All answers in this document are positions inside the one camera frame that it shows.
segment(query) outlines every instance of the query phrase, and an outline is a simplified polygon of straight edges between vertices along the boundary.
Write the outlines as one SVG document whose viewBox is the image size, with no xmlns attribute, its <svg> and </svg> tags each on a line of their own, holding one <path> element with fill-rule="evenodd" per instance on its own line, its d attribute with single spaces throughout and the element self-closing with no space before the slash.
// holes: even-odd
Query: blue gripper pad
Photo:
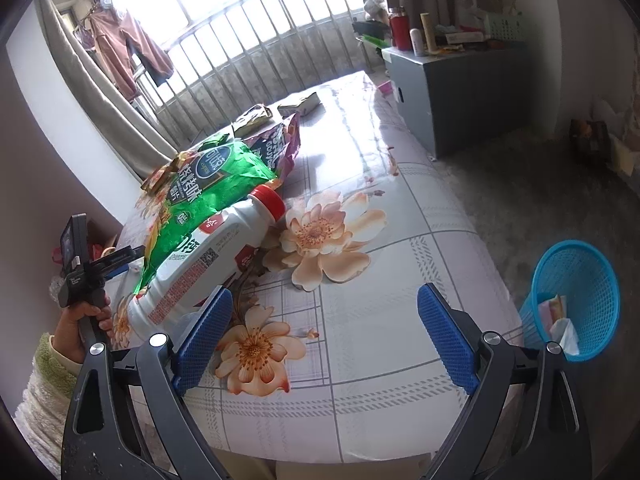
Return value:
<svg viewBox="0 0 640 480">
<path fill-rule="evenodd" d="M 418 315 L 436 347 L 451 381 L 472 395 L 480 381 L 475 354 L 449 314 L 449 305 L 423 285 L 418 290 Z"/>
<path fill-rule="evenodd" d="M 220 289 L 180 345 L 172 366 L 172 385 L 179 396 L 184 396 L 187 390 L 198 386 L 218 341 L 231 320 L 233 308 L 231 292 L 226 288 Z"/>
</svg>

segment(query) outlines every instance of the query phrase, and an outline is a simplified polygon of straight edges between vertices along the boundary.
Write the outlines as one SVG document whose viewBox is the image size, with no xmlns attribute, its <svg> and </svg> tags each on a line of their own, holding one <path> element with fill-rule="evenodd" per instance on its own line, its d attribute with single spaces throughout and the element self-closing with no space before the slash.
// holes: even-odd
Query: person's hand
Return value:
<svg viewBox="0 0 640 480">
<path fill-rule="evenodd" d="M 80 339 L 78 322 L 84 316 L 95 316 L 98 320 L 98 326 L 107 333 L 110 338 L 113 337 L 113 319 L 111 319 L 111 309 L 109 304 L 111 300 L 105 294 L 105 307 L 100 309 L 86 301 L 80 301 L 62 310 L 62 316 L 56 327 L 56 333 L 53 335 L 51 345 L 53 349 L 62 354 L 73 362 L 82 364 L 84 362 L 84 345 Z"/>
</svg>

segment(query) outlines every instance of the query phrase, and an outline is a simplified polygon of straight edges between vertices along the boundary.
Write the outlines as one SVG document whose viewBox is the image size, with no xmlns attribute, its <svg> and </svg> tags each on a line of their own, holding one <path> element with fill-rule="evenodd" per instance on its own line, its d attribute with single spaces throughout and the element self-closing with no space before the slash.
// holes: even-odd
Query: bottle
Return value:
<svg viewBox="0 0 640 480">
<path fill-rule="evenodd" d="M 228 286 L 246 270 L 284 212 L 279 195 L 260 184 L 246 200 L 200 224 L 160 264 L 146 290 L 129 301 L 132 333 L 125 346 L 138 346 L 159 330 L 176 338 L 183 316 L 197 312 L 216 286 Z"/>
<path fill-rule="evenodd" d="M 412 50 L 411 37 L 409 36 L 409 17 L 404 7 L 389 9 L 389 25 L 394 43 L 399 50 Z"/>
<path fill-rule="evenodd" d="M 416 56 L 426 56 L 427 53 L 424 49 L 424 42 L 422 41 L 422 33 L 419 28 L 412 28 L 409 31 L 409 36 L 411 36 L 411 44 L 414 48 L 414 54 Z"/>
</svg>

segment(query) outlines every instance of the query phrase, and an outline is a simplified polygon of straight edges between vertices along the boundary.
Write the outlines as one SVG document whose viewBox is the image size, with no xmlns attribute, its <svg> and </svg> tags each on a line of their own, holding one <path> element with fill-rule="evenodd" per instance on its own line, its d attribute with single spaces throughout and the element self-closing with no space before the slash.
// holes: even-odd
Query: trash can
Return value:
<svg viewBox="0 0 640 480">
<path fill-rule="evenodd" d="M 567 360 L 596 357 L 611 341 L 620 318 L 620 290 L 611 264 L 599 250 L 580 240 L 565 240 L 547 250 L 520 308 L 526 347 L 542 348 L 550 341 L 538 305 L 556 294 L 566 296 L 567 317 L 579 338 L 580 353 L 566 354 Z"/>
</svg>

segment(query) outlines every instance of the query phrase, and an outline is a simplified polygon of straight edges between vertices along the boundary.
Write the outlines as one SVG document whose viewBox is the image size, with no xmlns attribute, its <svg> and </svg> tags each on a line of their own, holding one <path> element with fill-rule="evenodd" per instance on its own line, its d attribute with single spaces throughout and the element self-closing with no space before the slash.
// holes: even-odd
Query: gray carpet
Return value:
<svg viewBox="0 0 640 480">
<path fill-rule="evenodd" d="M 597 358 L 573 365 L 597 474 L 640 420 L 640 199 L 613 173 L 573 161 L 566 142 L 518 131 L 436 162 L 487 244 L 516 306 L 544 251 L 566 238 L 599 248 L 622 315 Z"/>
</svg>

